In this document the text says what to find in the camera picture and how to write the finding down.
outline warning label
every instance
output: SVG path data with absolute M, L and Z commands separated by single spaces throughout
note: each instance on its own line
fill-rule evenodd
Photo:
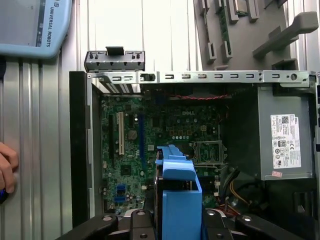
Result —
M 299 119 L 294 114 L 271 115 L 274 169 L 301 167 Z

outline finger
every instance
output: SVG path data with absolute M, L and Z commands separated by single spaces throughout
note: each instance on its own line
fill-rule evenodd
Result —
M 6 187 L 4 176 L 2 175 L 2 172 L 0 171 L 0 191 Z
M 0 154 L 0 170 L 3 175 L 5 191 L 10 194 L 15 190 L 15 177 L 10 163 Z
M 18 167 L 19 162 L 18 162 L 17 152 L 11 149 L 10 147 L 8 147 L 7 145 L 4 145 L 2 142 L 0 142 L 0 154 L 7 157 L 13 169 Z

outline green circuit board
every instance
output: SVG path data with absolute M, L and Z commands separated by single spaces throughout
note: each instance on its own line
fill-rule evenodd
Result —
M 217 205 L 221 162 L 221 113 L 215 106 L 155 104 L 144 98 L 104 96 L 101 101 L 102 196 L 104 209 L 123 215 L 142 208 L 153 184 L 157 146 L 176 145 L 192 159 L 199 177 L 212 177 L 214 191 L 203 196 L 207 208 Z

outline blue sata port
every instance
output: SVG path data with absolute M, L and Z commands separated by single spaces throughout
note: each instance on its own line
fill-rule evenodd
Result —
M 115 196 L 114 197 L 114 202 L 115 203 L 124 203 L 126 201 L 125 196 Z
M 126 185 L 125 184 L 119 184 L 116 186 L 116 192 L 125 192 L 126 191 Z

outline corrugated metal wall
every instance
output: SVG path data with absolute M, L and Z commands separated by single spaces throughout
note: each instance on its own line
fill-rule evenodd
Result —
M 317 0 L 287 5 L 289 22 L 319 12 Z M 302 70 L 319 69 L 318 34 L 292 45 Z M 202 68 L 196 39 L 193 0 L 76 0 L 56 60 L 9 59 L 0 139 L 19 152 L 20 168 L 17 191 L 0 208 L 0 240 L 53 240 L 72 228 L 68 78 L 84 69 L 88 49 L 144 49 L 147 70 L 194 71 Z

